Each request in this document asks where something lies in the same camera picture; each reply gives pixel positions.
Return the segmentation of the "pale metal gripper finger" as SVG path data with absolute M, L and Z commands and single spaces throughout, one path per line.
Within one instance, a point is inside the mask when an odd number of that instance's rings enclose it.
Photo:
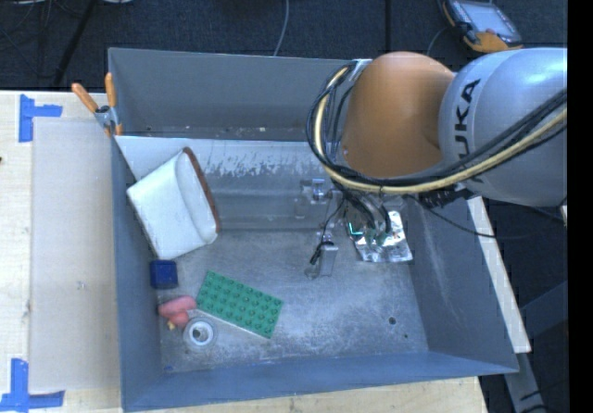
M 323 235 L 305 268 L 305 276 L 309 280 L 330 277 L 333 273 L 337 255 L 337 246 L 331 235 Z
M 337 190 L 330 180 L 312 178 L 301 180 L 295 198 L 296 218 L 320 217 L 336 200 Z

